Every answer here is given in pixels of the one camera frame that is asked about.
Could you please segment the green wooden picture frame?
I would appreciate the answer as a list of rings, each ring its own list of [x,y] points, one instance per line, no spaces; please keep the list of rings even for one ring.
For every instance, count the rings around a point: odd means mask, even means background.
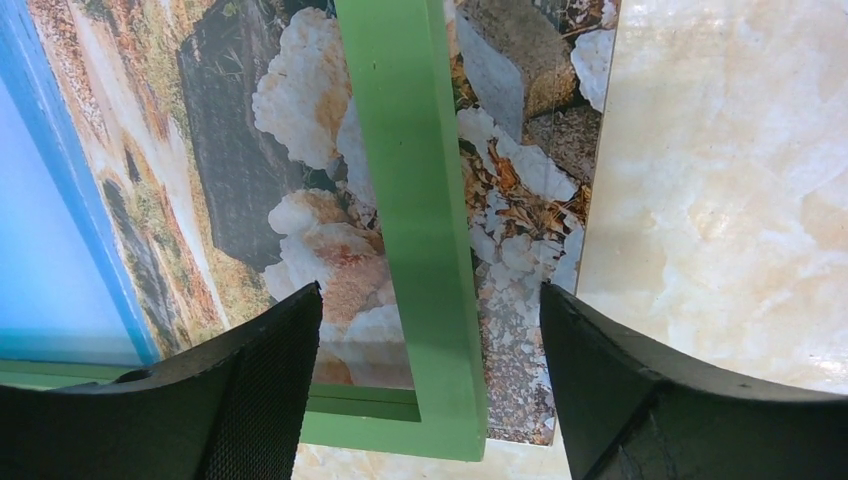
[[[315,379],[299,443],[478,461],[487,436],[483,382],[444,1],[332,1],[362,129],[368,171],[398,302],[413,386],[324,384]],[[143,357],[129,309],[110,285],[105,254],[86,244],[84,221],[60,199],[36,150],[35,121],[9,90],[20,140],[47,176],[48,196],[23,201],[21,164],[1,156],[2,238],[55,213],[52,230],[1,258],[1,390],[110,383],[155,361]]]

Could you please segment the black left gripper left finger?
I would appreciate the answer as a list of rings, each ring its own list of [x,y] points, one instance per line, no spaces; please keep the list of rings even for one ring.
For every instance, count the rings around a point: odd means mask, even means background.
[[[310,283],[110,383],[1,390],[5,479],[288,479],[322,321]]]

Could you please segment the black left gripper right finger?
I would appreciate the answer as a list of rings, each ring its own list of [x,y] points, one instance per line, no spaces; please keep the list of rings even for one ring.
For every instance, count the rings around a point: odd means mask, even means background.
[[[847,399],[725,370],[540,289],[575,479],[843,479]]]

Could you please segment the beach landscape photo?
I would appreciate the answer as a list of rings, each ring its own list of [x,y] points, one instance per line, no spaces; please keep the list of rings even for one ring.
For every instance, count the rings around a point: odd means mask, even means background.
[[[554,433],[617,1],[444,5],[491,438]],[[5,1],[1,81],[155,361],[317,281],[315,379],[413,386],[332,1]]]

